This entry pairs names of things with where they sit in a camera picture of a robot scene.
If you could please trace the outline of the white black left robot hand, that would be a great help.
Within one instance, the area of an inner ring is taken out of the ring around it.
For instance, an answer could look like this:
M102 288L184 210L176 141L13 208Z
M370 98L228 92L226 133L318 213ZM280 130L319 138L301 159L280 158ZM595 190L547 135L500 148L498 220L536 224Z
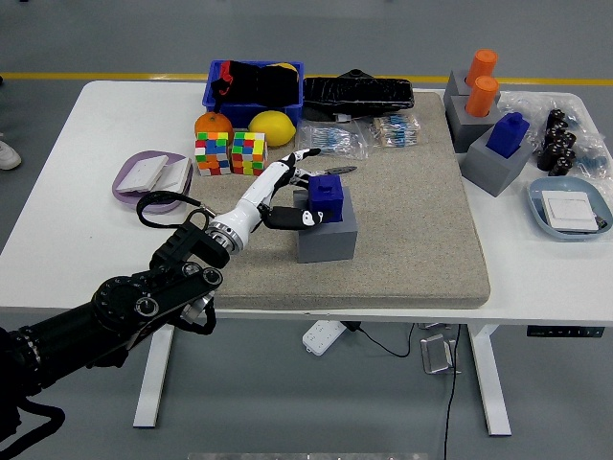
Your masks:
M320 152L320 149L300 149L271 163L232 211L213 218L206 233L233 255L244 249L250 234L262 222L270 229L306 230L329 221L333 216L331 211L310 212L308 209L270 206L272 197L281 187L304 183L306 177L311 177L310 172L297 169L296 163Z

